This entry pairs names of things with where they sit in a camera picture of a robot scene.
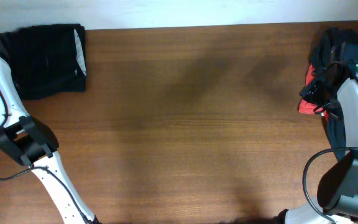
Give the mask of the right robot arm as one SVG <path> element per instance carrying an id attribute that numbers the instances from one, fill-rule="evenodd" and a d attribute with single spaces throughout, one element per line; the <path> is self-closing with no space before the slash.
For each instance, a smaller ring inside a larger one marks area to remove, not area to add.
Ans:
<path id="1" fill-rule="evenodd" d="M 282 211 L 275 223 L 358 223 L 358 45 L 343 43 L 340 53 L 332 64 L 343 71 L 336 101 L 343 114 L 346 146 L 319 151 L 307 161 L 302 178 L 306 203 Z M 322 176 L 312 200 L 306 186 L 309 166 L 329 152 L 343 152 L 344 157 Z"/>

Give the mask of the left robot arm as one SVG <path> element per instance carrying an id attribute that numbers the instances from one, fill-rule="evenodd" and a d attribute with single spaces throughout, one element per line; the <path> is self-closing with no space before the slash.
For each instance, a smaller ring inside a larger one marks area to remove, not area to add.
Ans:
<path id="1" fill-rule="evenodd" d="M 33 173 L 65 223 L 97 223 L 62 164 L 53 131 L 25 100 L 86 88 L 85 28 L 53 24 L 0 32 L 0 150 Z"/>

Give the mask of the black shorts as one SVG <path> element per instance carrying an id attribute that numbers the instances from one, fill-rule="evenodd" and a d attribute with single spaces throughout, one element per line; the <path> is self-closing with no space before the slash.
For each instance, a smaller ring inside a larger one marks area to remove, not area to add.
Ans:
<path id="1" fill-rule="evenodd" d="M 86 91 L 86 36 L 81 24 L 23 27 L 1 35 L 20 99 Z"/>

